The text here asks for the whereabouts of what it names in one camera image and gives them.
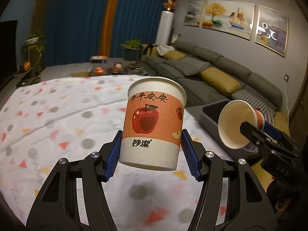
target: framed artwork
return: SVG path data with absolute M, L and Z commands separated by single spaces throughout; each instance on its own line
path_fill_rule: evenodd
M 184 26 L 199 27 L 204 1 L 189 1 L 184 19 Z
M 289 17 L 259 5 L 255 42 L 285 56 L 288 42 Z
M 250 40 L 254 9 L 253 3 L 208 0 L 204 7 L 202 27 Z

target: tv stand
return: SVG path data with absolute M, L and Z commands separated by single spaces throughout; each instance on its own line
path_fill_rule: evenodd
M 0 110 L 3 105 L 14 93 L 14 91 L 22 86 L 28 86 L 35 83 L 35 73 L 33 68 L 29 68 L 26 72 L 16 73 L 6 81 L 0 88 Z

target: gray wall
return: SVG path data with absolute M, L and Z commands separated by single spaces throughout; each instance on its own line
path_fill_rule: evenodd
M 34 3 L 35 0 L 10 0 L 0 17 L 0 22 L 18 20 L 16 30 L 16 61 L 18 65 L 23 63 L 21 48 L 24 41 L 28 39 L 31 30 Z
M 284 74 L 288 74 L 290 80 L 286 84 L 286 91 L 288 106 L 291 110 L 304 79 L 308 57 L 308 24 L 295 2 L 288 1 L 282 4 L 274 0 L 233 0 L 256 5 L 252 38 L 248 41 L 215 30 L 183 26 L 188 1 L 190 0 L 177 0 L 174 34 L 182 34 L 178 40 L 216 51 L 246 66 L 269 80 L 283 93 L 283 77 Z M 289 16 L 289 38 L 285 58 L 254 42 L 258 5 L 275 9 Z

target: green plant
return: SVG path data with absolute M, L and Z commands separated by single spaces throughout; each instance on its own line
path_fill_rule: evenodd
M 140 39 L 128 40 L 125 44 L 121 44 L 120 46 L 125 49 L 139 49 L 141 45 Z
M 45 50 L 45 35 L 43 33 L 42 30 L 37 30 L 37 31 L 33 31 L 29 34 L 29 39 L 32 39 L 32 38 L 36 38 L 38 37 L 38 41 L 36 43 L 36 51 L 37 51 L 37 57 L 36 57 L 36 61 L 35 61 L 35 69 L 37 72 L 41 73 L 42 71 L 42 66 L 40 65 L 40 61 L 42 59 L 42 55 L 43 55 L 43 52 Z

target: floor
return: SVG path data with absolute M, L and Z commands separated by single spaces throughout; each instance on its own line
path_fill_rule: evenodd
M 108 58 L 107 64 L 92 64 L 84 62 L 47 67 L 41 73 L 41 82 L 70 77 L 73 73 L 91 71 L 92 68 L 95 67 L 112 67 L 113 64 L 118 61 L 121 63 L 125 62 L 122 58 Z

